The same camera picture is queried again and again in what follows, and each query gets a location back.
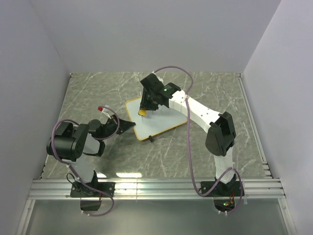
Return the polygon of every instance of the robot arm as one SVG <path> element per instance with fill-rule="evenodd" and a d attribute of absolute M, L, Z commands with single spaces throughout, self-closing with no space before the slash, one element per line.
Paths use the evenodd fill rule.
<path fill-rule="evenodd" d="M 191 120 L 207 133 L 205 146 L 214 155 L 216 178 L 218 179 L 223 172 L 233 167 L 232 146 L 236 132 L 229 113 L 221 114 L 205 107 L 173 83 L 164 86 L 162 80 L 154 73 L 149 74 L 140 82 L 144 87 L 144 92 L 139 114 L 144 114 L 144 110 L 156 110 L 158 105 L 165 105 L 187 116 L 185 99 L 188 98 Z M 234 175 L 234 170 L 230 170 L 223 176 L 221 182 L 229 183 L 235 177 Z"/>

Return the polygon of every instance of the black bracket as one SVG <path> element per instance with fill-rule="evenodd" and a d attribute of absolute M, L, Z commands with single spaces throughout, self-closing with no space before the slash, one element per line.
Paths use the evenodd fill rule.
<path fill-rule="evenodd" d="M 215 181 L 201 181 L 201 193 L 207 193 L 212 186 L 215 184 Z M 241 194 L 241 185 L 239 181 L 236 181 L 236 175 L 231 179 L 230 182 L 224 184 L 219 182 L 213 191 L 208 194 L 206 197 L 214 197 L 214 206 L 217 210 L 222 212 L 229 212 L 235 208 L 234 197 L 239 197 Z M 219 197 L 227 197 L 229 199 L 219 199 Z"/>
<path fill-rule="evenodd" d="M 87 185 L 102 192 L 105 192 L 111 197 L 113 197 L 114 195 L 115 182 L 98 182 L 96 172 L 93 173 L 93 179 L 90 183 L 87 183 Z M 97 211 L 101 206 L 101 198 L 108 196 L 102 195 L 94 190 L 91 190 L 78 181 L 74 181 L 72 183 L 70 197 L 79 197 L 87 199 L 89 197 L 98 197 L 99 198 L 98 201 L 81 200 L 80 203 L 82 211 Z"/>

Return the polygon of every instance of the marble floor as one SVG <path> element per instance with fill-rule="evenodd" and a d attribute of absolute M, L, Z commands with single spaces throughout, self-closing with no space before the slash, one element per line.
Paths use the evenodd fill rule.
<path fill-rule="evenodd" d="M 79 123 L 91 119 L 106 122 L 106 116 L 97 110 L 98 105 L 109 105 L 120 118 L 129 120 L 125 102 L 141 96 L 140 80 L 147 72 L 74 73 L 70 79 L 60 119 L 70 118 Z M 186 89 L 189 78 L 182 72 L 158 72 L 164 83 Z M 262 160 L 252 131 L 248 112 L 238 78 L 235 73 L 194 72 L 194 86 L 190 96 L 223 113 L 232 114 L 237 137 L 233 160 L 241 175 L 246 178 L 264 177 Z M 206 133 L 191 123 L 190 141 L 196 177 L 214 177 L 213 155 L 205 148 Z M 107 177 L 137 176 L 143 178 L 190 177 L 186 124 L 154 137 L 154 142 L 138 141 L 133 129 L 105 141 L 102 157 L 88 157 L 97 173 Z M 68 169 L 48 156 L 43 178 L 65 178 Z"/>

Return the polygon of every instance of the purple cable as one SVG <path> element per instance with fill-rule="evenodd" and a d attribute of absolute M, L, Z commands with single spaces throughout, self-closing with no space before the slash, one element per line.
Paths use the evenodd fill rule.
<path fill-rule="evenodd" d="M 185 92 L 186 94 L 189 93 L 190 89 L 192 88 L 193 84 L 194 84 L 194 79 L 192 77 L 192 75 L 187 72 L 186 70 L 184 70 L 183 68 L 181 67 L 178 67 L 178 66 L 164 66 L 162 68 L 159 68 L 157 70 L 155 70 L 154 72 L 158 72 L 162 69 L 167 69 L 167 68 L 175 68 L 175 69 L 179 69 L 183 72 L 185 72 L 191 79 L 191 85 L 189 86 L 189 88 L 187 89 L 187 91 Z M 191 181 L 192 181 L 192 185 L 194 187 L 194 190 L 196 191 L 196 193 L 201 196 L 201 197 L 206 197 L 207 195 L 209 195 L 213 190 L 214 188 L 216 187 L 216 185 L 221 181 L 221 179 L 223 178 L 224 175 L 226 175 L 227 172 L 229 172 L 230 170 L 234 169 L 232 167 L 228 168 L 226 171 L 223 172 L 223 174 L 217 179 L 217 181 L 214 183 L 214 185 L 209 189 L 208 192 L 206 192 L 205 194 L 202 194 L 199 192 L 199 190 L 197 189 L 197 185 L 196 185 L 196 181 L 195 181 L 195 176 L 194 176 L 194 170 L 193 170 L 193 167 L 192 167 L 192 156 L 191 156 L 191 147 L 190 147 L 190 121 L 191 121 L 191 118 L 190 118 L 190 107 L 189 107 L 189 103 L 188 103 L 188 97 L 185 99 L 185 102 L 186 102 L 186 107 L 187 107 L 187 148 L 188 148 L 188 160 L 189 160 L 189 169 L 190 169 L 190 175 L 191 175 Z M 236 211 L 236 209 L 238 208 L 238 206 L 241 204 L 241 200 L 242 200 L 242 197 L 243 197 L 243 183 L 242 183 L 242 180 L 241 180 L 241 177 L 240 177 L 240 174 L 239 172 L 234 169 L 234 171 L 236 172 L 236 174 L 238 175 L 238 178 L 239 178 L 239 182 L 240 182 L 240 198 L 239 198 L 239 202 L 238 204 L 235 206 L 234 209 L 232 209 L 231 211 L 227 212 L 227 214 L 230 214 L 230 213 L 233 213 L 234 211 Z"/>
<path fill-rule="evenodd" d="M 185 72 L 185 73 L 190 77 L 191 84 L 190 84 L 190 86 L 188 87 L 188 89 L 187 89 L 186 92 L 185 92 L 186 94 L 188 94 L 189 91 L 190 91 L 190 89 L 191 89 L 192 86 L 194 85 L 194 78 L 192 77 L 192 75 L 191 75 L 187 70 L 184 70 L 183 68 L 178 67 L 178 66 L 175 66 L 175 65 L 164 66 L 164 67 L 161 67 L 161 68 L 155 70 L 154 72 L 158 72 L 158 71 L 160 71 L 160 70 L 167 69 L 167 68 L 174 68 L 174 69 L 181 70 L 181 71 Z"/>
<path fill-rule="evenodd" d="M 116 118 L 117 118 L 117 128 L 116 128 L 116 131 L 115 131 L 112 135 L 110 135 L 109 137 L 103 138 L 103 139 L 99 139 L 99 138 L 96 139 L 96 138 L 95 138 L 96 140 L 106 140 L 106 139 L 112 137 L 112 136 L 117 132 L 117 130 L 118 130 L 118 128 L 119 128 L 120 121 L 119 121 L 118 115 L 117 115 L 116 112 L 114 112 L 112 109 L 110 109 L 110 108 L 108 108 L 108 107 L 105 107 L 105 106 L 99 106 L 99 107 L 110 110 L 111 112 L 113 112 L 113 113 L 115 114 L 115 116 L 116 116 Z M 114 207 L 114 199 L 113 199 L 113 197 L 112 197 L 111 195 L 109 195 L 108 193 L 106 193 L 106 192 L 103 192 L 103 191 L 101 191 L 101 190 L 95 189 L 95 188 L 90 187 L 89 185 L 87 185 L 87 184 L 79 177 L 79 175 L 77 174 L 76 170 L 70 165 L 70 163 L 67 163 L 67 162 L 64 162 L 64 161 L 61 160 L 61 158 L 59 157 L 59 155 L 58 155 L 58 153 L 57 153 L 57 151 L 56 151 L 55 139 L 54 139 L 54 137 L 55 137 L 55 132 L 56 132 L 57 128 L 59 127 L 59 125 L 60 125 L 62 122 L 64 122 L 64 121 L 70 121 L 70 122 L 72 122 L 72 123 L 74 123 L 74 124 L 76 124 L 76 125 L 79 125 L 77 122 L 75 122 L 75 121 L 73 121 L 73 120 L 71 120 L 71 119 L 63 119 L 63 120 L 60 120 L 60 121 L 58 121 L 58 122 L 54 125 L 54 127 L 53 127 L 53 129 L 52 129 L 52 134 L 51 134 L 51 148 L 52 148 L 53 155 L 54 155 L 54 157 L 56 158 L 56 160 L 58 160 L 59 162 L 61 162 L 61 163 L 63 163 L 63 164 L 66 164 L 66 165 L 69 166 L 69 169 L 70 169 L 70 170 L 73 172 L 73 174 L 79 179 L 79 181 L 82 183 L 82 185 L 84 185 L 85 187 L 89 188 L 89 189 L 92 190 L 92 191 L 101 193 L 101 194 L 103 194 L 103 195 L 105 195 L 105 196 L 107 196 L 107 197 L 109 197 L 109 198 L 111 199 L 112 205 L 111 205 L 111 207 L 110 207 L 106 212 L 101 213 L 101 214 L 90 214 L 90 213 L 84 212 L 84 214 L 87 214 L 87 215 L 93 216 L 93 217 L 98 217 L 98 216 L 106 215 L 106 214 L 108 214 L 108 213 L 113 209 L 113 207 Z"/>

